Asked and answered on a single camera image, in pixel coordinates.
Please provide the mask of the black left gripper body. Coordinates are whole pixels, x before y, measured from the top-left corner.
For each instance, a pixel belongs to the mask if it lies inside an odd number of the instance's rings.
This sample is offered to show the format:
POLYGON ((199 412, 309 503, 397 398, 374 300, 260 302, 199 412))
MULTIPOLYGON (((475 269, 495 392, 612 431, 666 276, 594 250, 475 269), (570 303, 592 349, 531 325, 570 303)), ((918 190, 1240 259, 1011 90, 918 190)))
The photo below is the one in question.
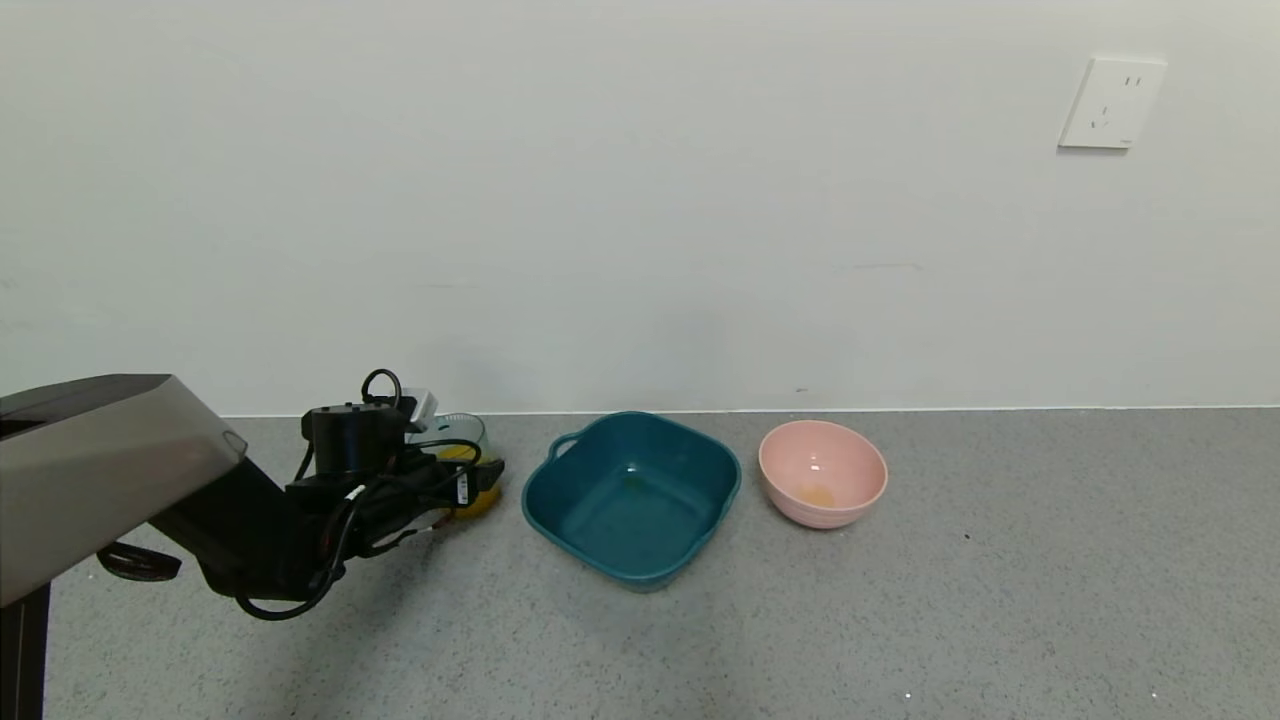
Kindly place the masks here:
POLYGON ((399 483, 420 509, 468 506, 474 488, 475 454, 440 457, 436 454, 410 454, 399 460, 399 483))

